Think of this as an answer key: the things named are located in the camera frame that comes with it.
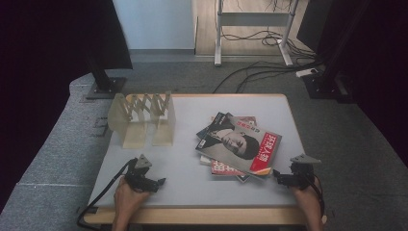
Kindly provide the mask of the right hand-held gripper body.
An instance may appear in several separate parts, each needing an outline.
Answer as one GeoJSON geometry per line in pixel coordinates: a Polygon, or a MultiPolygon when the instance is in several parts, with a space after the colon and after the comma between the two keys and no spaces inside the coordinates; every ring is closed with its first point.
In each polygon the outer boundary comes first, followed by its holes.
{"type": "Polygon", "coordinates": [[[315,181],[313,164],[320,164],[321,160],[301,154],[291,158],[291,171],[297,178],[299,188],[308,188],[315,181]]]}

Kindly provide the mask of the white table mat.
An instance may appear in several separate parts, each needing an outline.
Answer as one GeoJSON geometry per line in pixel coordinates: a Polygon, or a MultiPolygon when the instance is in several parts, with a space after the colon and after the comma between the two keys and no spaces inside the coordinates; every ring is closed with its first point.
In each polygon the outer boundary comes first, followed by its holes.
{"type": "Polygon", "coordinates": [[[143,154],[152,167],[150,179],[165,183],[150,196],[147,207],[273,207],[293,206],[289,189],[275,179],[249,178],[242,183],[235,177],[214,176],[200,164],[196,133],[205,128],[219,112],[234,116],[254,116],[257,124],[282,136],[272,167],[290,171],[291,158],[304,152],[288,99],[283,94],[203,94],[175,95],[176,114],[172,146],[124,149],[118,134],[112,134],[91,198],[98,196],[119,170],[131,159],[143,154]]]}

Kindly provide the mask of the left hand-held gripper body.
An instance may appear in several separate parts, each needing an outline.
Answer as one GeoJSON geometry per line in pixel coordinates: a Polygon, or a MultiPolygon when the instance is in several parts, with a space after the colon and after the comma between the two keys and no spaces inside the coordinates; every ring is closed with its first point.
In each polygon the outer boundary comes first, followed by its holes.
{"type": "Polygon", "coordinates": [[[154,182],[145,177],[145,173],[152,167],[147,158],[141,154],[138,158],[129,162],[125,180],[134,190],[147,192],[149,187],[154,186],[154,182]]]}

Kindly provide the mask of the person's left hand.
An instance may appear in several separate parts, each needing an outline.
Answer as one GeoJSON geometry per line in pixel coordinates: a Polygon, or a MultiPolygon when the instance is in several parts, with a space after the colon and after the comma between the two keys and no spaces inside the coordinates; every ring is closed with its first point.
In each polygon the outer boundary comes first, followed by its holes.
{"type": "Polygon", "coordinates": [[[115,190],[115,211],[118,215],[132,215],[149,197],[149,192],[134,191],[124,177],[115,190]]]}

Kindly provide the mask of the dark blue illustrated magazine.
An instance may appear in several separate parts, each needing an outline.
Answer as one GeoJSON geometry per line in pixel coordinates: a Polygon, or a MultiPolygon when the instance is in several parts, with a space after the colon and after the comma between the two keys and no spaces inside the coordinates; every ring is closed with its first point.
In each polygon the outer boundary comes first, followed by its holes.
{"type": "Polygon", "coordinates": [[[234,125],[230,121],[230,113],[223,114],[218,113],[216,116],[212,117],[212,122],[201,131],[196,133],[196,136],[201,140],[210,131],[218,130],[234,130],[234,125]]]}

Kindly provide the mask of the beige expandable book rack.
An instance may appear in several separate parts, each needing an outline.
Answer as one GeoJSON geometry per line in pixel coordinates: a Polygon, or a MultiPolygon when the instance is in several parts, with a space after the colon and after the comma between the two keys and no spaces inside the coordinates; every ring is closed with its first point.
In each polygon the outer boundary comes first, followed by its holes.
{"type": "Polygon", "coordinates": [[[153,146],[172,146],[176,115],[172,94],[117,93],[108,112],[109,128],[116,132],[122,147],[143,148],[149,142],[153,146]]]}

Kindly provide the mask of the person's right hand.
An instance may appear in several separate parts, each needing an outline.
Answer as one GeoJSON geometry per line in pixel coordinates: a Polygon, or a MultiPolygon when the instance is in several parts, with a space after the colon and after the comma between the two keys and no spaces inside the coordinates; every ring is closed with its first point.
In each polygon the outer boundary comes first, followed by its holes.
{"type": "Polygon", "coordinates": [[[315,181],[311,186],[304,190],[297,187],[291,187],[291,192],[301,210],[319,209],[319,196],[316,190],[319,190],[318,181],[315,181]]]}

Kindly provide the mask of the dark curtain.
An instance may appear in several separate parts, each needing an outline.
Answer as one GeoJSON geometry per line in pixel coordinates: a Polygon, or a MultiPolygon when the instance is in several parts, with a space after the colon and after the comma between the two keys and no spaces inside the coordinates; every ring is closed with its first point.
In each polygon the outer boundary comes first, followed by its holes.
{"type": "Polygon", "coordinates": [[[70,83],[129,68],[114,0],[0,0],[0,212],[45,143],[70,83]]]}
{"type": "MultiPolygon", "coordinates": [[[[318,54],[327,0],[308,0],[297,38],[318,54]]],[[[370,0],[347,45],[344,86],[408,166],[408,0],[370,0]]]]}

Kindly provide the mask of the portrait magazine with red label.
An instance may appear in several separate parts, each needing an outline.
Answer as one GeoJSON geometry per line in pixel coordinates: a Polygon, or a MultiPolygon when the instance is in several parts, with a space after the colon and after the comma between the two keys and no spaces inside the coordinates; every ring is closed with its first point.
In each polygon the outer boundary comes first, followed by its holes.
{"type": "Polygon", "coordinates": [[[230,116],[234,130],[208,132],[196,150],[239,171],[258,178],[271,174],[272,160],[282,136],[230,116]]]}

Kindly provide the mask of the white metal desk frame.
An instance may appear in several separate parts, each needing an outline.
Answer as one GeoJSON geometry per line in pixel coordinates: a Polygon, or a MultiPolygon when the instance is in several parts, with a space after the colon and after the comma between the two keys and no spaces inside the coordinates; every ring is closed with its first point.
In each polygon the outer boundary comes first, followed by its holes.
{"type": "Polygon", "coordinates": [[[285,32],[277,40],[278,48],[286,66],[293,65],[289,54],[288,41],[299,0],[293,0],[287,13],[229,13],[222,9],[223,0],[217,0],[217,36],[215,46],[215,66],[221,66],[221,29],[223,26],[270,26],[284,27],[285,32]]]}

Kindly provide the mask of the red-brown magazine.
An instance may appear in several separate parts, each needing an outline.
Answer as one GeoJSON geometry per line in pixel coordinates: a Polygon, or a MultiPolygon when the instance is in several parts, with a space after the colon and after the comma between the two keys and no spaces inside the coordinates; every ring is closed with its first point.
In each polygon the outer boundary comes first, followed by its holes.
{"type": "MultiPolygon", "coordinates": [[[[239,119],[252,125],[257,125],[255,116],[238,116],[239,119]]],[[[250,176],[233,167],[217,161],[211,160],[211,173],[217,176],[236,176],[240,181],[245,182],[250,176]]]]}

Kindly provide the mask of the white power strip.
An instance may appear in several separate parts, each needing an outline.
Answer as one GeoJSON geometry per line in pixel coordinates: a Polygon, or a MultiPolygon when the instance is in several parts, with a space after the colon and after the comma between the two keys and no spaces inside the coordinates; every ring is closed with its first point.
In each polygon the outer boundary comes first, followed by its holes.
{"type": "Polygon", "coordinates": [[[316,74],[318,72],[319,71],[316,68],[308,68],[308,69],[297,71],[295,73],[295,75],[296,75],[296,77],[300,78],[300,77],[303,77],[303,76],[316,74]]]}

